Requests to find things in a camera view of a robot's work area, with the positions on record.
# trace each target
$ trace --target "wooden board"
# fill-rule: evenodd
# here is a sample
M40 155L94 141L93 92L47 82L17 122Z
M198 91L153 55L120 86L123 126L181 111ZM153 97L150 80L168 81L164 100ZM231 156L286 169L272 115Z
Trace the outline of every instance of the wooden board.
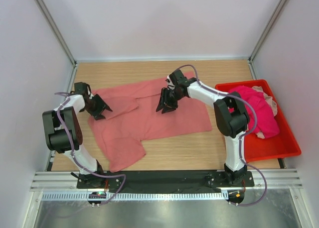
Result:
M165 77L175 68L193 64L198 76L206 85L251 80L246 60L227 61L155 61L112 62L79 64L75 82L86 82L92 89L113 87L133 82ZM170 138L143 141L146 156L126 170L197 170L223 169L226 159L225 142L215 122L214 110L207 107L213 130ZM87 124L88 113L79 113L78 120L84 137L84 145L104 170L109 164L96 145ZM253 162L258 168L279 168L277 159ZM65 156L56 154L52 171L74 171L75 165Z

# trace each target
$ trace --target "black mounting plate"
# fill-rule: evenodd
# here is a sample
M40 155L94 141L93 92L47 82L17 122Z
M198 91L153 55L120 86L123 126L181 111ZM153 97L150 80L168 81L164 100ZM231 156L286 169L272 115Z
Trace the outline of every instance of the black mounting plate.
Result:
M121 193L140 194L198 194L220 192L219 188L238 188L239 184L231 185L225 177L224 171L217 170L182 170L182 171L121 171L117 173L106 172L105 175L126 174L126 181ZM108 179L110 192L116 192L122 178ZM253 187L254 179L248 171L243 177L246 187ZM84 182L77 184L78 189L92 189Z

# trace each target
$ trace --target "pink garment in tray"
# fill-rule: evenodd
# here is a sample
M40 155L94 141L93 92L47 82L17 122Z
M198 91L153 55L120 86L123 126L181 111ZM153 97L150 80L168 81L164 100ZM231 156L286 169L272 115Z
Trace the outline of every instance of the pink garment in tray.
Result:
M237 86L228 92L231 93L234 91L238 92L241 98L247 101L256 112L257 127L253 131L254 133L262 132L265 138L273 137L279 134L280 129L276 120L274 119L273 110L266 102L262 92L257 92L246 86ZM246 105L245 107L250 118L248 129L252 129L255 123L254 116L252 111Z
M173 112L156 112L161 89L167 86L165 79L93 91L113 110L103 112L106 119L88 120L98 146L110 162L111 172L143 158L143 140L212 130L206 105L195 99L183 98Z

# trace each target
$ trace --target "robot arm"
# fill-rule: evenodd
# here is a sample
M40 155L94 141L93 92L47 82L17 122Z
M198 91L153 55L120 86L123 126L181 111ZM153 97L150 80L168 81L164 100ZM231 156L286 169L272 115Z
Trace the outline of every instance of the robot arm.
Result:
M224 164L226 178L231 184L241 182L241 178L247 171L247 166L241 161L244 158L244 141L239 142L239 137L247 130L249 116L242 102L223 96L227 94L215 90L197 82L195 78L187 79L180 70L177 70L167 77L167 88L161 91L161 97L157 112L162 114L177 109L177 101L183 97L189 97L202 101L215 110L216 123L219 131L224 135L226 141L226 162Z
M96 177L83 169L86 168L100 175L104 174L99 162L88 153L82 143L82 131L76 115L86 110L95 120L100 120L105 119L102 115L104 110L112 110L98 94L93 95L91 93L88 84L82 82L75 83L74 88L75 91L70 96L70 101L60 109L60 114L72 136L74 143L73 156L76 157L76 160L82 167L74 162L69 137L57 116L59 108L46 111L42 114L46 144L50 150L62 153L71 159L80 171L78 179L92 186L99 187L105 179Z

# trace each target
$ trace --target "metal floor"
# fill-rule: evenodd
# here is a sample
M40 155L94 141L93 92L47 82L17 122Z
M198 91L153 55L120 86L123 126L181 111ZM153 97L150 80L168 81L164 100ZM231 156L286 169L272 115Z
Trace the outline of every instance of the metal floor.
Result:
M244 203L262 195L247 190ZM55 216L73 214L67 218ZM289 189L268 190L259 204L235 207L226 201L87 202L42 201L36 228L301 228Z

